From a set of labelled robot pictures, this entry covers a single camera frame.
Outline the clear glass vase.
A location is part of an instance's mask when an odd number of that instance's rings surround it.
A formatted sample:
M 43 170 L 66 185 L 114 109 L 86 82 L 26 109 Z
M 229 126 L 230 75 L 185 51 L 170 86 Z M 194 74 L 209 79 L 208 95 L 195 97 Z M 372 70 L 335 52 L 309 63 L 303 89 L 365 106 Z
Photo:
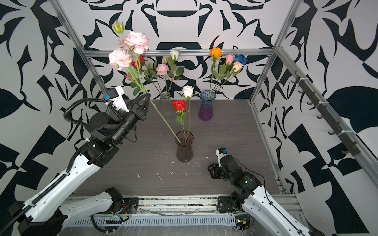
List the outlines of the clear glass vase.
M 173 107 L 171 101 L 171 95 L 169 92 L 164 91 L 160 94 L 162 114 L 165 118 L 171 118 L 173 116 Z

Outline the red rose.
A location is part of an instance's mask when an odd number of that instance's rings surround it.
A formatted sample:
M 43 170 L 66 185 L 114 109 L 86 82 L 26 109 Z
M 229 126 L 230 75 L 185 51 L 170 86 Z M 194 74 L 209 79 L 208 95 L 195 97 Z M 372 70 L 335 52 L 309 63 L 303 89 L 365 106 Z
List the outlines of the red rose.
M 188 135 L 187 135 L 187 131 L 185 130 L 185 120 L 186 120 L 186 112 L 188 111 L 188 108 L 187 108 L 188 105 L 186 104 L 185 100 L 179 100 L 179 101 L 173 101 L 172 106 L 174 107 L 174 109 L 177 113 L 175 121 L 178 124 L 181 124 L 181 126 L 182 126 L 182 131 L 183 131 L 183 135 L 184 135 L 183 144 L 186 145 L 187 140 L 188 140 Z

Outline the pink peony flower stem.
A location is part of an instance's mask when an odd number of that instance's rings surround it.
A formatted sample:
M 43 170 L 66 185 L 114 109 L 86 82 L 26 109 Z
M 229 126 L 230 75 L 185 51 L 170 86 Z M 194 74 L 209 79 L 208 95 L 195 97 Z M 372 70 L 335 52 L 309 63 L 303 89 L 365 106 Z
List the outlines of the pink peony flower stem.
M 165 82 L 165 88 L 164 89 L 161 89 L 161 91 L 166 91 L 166 85 L 168 85 L 168 82 L 166 81 L 167 79 L 167 76 L 166 76 L 166 72 L 167 72 L 167 69 L 168 69 L 168 66 L 166 66 L 166 60 L 167 58 L 164 58 L 162 63 L 159 64 L 157 67 L 156 67 L 156 73 L 158 75 L 159 78 L 163 79 L 163 81 Z

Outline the red rose stem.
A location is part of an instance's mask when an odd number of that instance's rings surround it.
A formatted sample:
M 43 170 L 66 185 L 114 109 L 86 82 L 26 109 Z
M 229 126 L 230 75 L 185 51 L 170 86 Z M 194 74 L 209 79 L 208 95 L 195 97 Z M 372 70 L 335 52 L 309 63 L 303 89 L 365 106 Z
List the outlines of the red rose stem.
M 134 68 L 136 72 L 139 72 L 139 78 L 137 80 L 131 79 L 135 84 L 143 84 L 143 81 L 153 84 L 159 94 L 162 93 L 162 88 L 158 83 L 159 75 L 154 70 L 152 64 L 146 64 L 146 60 L 143 55 L 139 56 L 139 59 L 135 59 L 131 62 L 131 68 Z

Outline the smoky pink glass vase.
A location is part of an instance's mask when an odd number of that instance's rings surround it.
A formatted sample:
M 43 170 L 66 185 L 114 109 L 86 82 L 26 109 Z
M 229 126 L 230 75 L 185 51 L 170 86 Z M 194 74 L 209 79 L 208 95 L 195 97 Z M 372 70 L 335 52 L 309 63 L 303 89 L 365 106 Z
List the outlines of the smoky pink glass vase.
M 178 139 L 175 139 L 177 145 L 176 157 L 180 162 L 190 162 L 194 156 L 192 144 L 194 142 L 194 136 L 188 131 L 179 131 L 176 134 Z

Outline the small white rose stem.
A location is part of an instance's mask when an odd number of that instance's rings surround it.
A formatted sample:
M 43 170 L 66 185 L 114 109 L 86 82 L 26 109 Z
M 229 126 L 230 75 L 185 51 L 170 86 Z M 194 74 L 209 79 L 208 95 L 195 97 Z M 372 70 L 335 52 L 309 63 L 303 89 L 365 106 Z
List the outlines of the small white rose stem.
M 190 112 L 190 101 L 192 97 L 194 96 L 194 86 L 184 86 L 182 89 L 184 98 L 188 101 L 188 132 L 190 132 L 191 129 L 191 112 Z

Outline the purple blue glass vase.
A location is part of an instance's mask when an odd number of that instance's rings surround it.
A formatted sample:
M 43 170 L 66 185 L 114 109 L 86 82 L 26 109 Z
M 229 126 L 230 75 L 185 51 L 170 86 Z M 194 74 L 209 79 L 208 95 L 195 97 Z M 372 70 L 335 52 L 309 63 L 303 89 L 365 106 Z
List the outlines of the purple blue glass vase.
M 205 90 L 200 95 L 201 106 L 198 116 L 203 121 L 209 121 L 213 117 L 213 101 L 216 99 L 216 94 L 213 90 Z

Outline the small pink carnation stem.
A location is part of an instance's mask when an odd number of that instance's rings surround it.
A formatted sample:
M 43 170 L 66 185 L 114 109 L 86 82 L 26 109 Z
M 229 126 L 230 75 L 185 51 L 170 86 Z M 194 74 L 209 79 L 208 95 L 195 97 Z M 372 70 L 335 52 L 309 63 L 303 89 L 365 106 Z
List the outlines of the small pink carnation stem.
M 144 55 L 148 50 L 149 38 L 142 32 L 126 32 L 125 23 L 118 20 L 113 23 L 112 29 L 120 39 L 119 48 L 115 49 L 108 55 L 109 64 L 118 71 L 124 70 L 128 80 L 131 81 L 130 78 L 137 80 L 140 74 L 139 72 L 136 72 L 134 68 L 131 68 L 131 62 L 135 59 L 139 59 L 139 56 Z M 154 70 L 156 70 L 156 67 L 159 64 L 154 62 L 152 65 L 154 66 Z M 149 93 L 144 83 L 146 83 L 146 81 L 143 81 L 143 84 L 141 85 L 135 84 L 131 81 L 135 96 Z M 158 83 L 162 89 L 165 88 L 165 82 L 163 79 L 159 78 Z

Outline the orange rose stem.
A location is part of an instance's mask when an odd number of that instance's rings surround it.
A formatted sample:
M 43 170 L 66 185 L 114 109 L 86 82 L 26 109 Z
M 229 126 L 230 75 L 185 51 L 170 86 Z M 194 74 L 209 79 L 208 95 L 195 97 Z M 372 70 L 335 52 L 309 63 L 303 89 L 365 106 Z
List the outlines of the orange rose stem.
M 214 91 L 216 88 L 216 84 L 218 82 L 218 79 L 220 77 L 218 73 L 218 59 L 222 56 L 222 50 L 218 47 L 213 48 L 210 51 L 210 55 L 212 57 L 212 66 L 211 66 L 211 79 L 210 79 L 210 87 L 209 89 Z

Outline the peach rose stem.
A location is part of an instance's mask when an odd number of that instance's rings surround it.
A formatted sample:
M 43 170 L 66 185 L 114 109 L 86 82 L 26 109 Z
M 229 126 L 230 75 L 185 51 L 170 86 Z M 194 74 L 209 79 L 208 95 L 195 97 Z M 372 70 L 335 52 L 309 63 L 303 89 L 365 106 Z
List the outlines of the peach rose stem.
M 243 67 L 243 64 L 238 61 L 235 61 L 233 63 L 224 63 L 223 65 L 221 65 L 218 70 L 220 77 L 218 79 L 214 92 L 218 93 L 223 88 L 223 85 L 227 81 L 235 77 Z

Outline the blue rose stem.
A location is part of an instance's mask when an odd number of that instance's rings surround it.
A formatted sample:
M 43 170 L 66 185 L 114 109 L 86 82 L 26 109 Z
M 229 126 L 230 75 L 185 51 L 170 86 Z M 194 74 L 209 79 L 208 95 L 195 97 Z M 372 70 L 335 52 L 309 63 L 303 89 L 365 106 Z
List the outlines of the blue rose stem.
M 242 63 L 243 66 L 245 66 L 247 64 L 247 62 L 248 62 L 248 60 L 246 59 L 246 57 L 243 56 L 243 55 L 241 55 L 241 54 L 240 55 L 235 55 L 235 61 L 238 61 L 238 62 Z

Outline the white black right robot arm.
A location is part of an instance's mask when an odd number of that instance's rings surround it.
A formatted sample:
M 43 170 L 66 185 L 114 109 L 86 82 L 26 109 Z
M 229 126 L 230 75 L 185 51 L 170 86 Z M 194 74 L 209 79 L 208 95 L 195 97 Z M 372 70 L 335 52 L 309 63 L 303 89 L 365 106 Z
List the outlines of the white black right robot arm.
M 291 216 L 256 178 L 257 173 L 243 171 L 237 158 L 228 155 L 226 149 L 217 153 L 218 163 L 208 166 L 213 179 L 223 179 L 236 189 L 229 202 L 219 202 L 217 211 L 243 211 L 260 223 L 274 236 L 322 236 L 317 230 L 310 230 Z

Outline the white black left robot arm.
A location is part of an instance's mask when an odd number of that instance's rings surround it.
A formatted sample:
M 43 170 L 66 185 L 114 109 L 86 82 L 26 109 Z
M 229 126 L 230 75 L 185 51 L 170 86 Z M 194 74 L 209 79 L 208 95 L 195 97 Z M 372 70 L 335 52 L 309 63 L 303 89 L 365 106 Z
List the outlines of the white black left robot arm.
M 126 104 L 126 109 L 117 109 L 113 97 L 109 95 L 105 99 L 83 98 L 71 104 L 64 111 L 64 119 L 85 127 L 91 134 L 90 139 L 73 154 L 67 168 L 42 191 L 24 203 L 15 202 L 9 207 L 12 219 L 1 229 L 1 235 L 18 222 L 18 231 L 22 236 L 56 236 L 81 218 L 99 212 L 118 213 L 123 197 L 115 188 L 108 188 L 72 205 L 64 201 L 114 157 L 119 151 L 118 145 L 130 131 L 136 130 L 138 121 L 146 120 L 150 98 L 147 93 L 133 99 Z M 73 119 L 73 109 L 84 102 L 107 104 L 117 119 L 104 112 L 93 115 L 88 123 Z

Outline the aluminium front rail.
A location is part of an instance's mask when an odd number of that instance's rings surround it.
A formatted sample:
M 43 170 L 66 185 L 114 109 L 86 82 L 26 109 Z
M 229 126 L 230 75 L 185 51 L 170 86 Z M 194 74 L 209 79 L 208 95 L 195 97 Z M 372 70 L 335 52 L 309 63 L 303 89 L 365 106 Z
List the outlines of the aluminium front rail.
M 274 200 L 278 202 L 280 206 L 283 207 L 289 214 L 296 217 L 297 215 L 303 214 L 303 210 L 297 200 L 297 198 L 292 195 L 272 195 Z M 205 196 L 139 196 L 138 211 L 133 214 L 152 214 L 152 215 L 189 215 L 189 214 L 226 214 L 217 211 L 218 196 L 216 195 L 205 195 Z M 79 202 L 89 200 L 90 197 L 69 197 L 64 203 L 59 207 L 62 213 L 75 213 L 79 212 Z M 126 214 L 121 214 L 121 205 L 116 206 L 115 210 L 95 210 L 95 214 L 113 214 L 124 216 Z

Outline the black wall hook rack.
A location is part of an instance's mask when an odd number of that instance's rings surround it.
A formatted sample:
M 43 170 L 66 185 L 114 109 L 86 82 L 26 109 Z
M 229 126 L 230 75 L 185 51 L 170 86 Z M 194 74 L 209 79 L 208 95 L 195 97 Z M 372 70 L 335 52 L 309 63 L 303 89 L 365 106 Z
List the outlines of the black wall hook rack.
M 295 71 L 295 79 L 292 81 L 301 88 L 300 94 L 305 94 L 309 98 L 307 104 L 315 107 L 320 113 L 317 119 L 324 119 L 332 129 L 328 132 L 329 135 L 336 135 L 346 150 L 343 150 L 344 154 L 351 154 L 356 156 L 361 153 L 360 148 L 357 145 L 357 141 L 352 136 L 352 130 L 347 128 L 345 124 L 342 124 L 341 118 L 337 115 L 331 104 L 320 94 L 316 87 L 312 84 L 309 78 L 301 77 L 298 71 Z

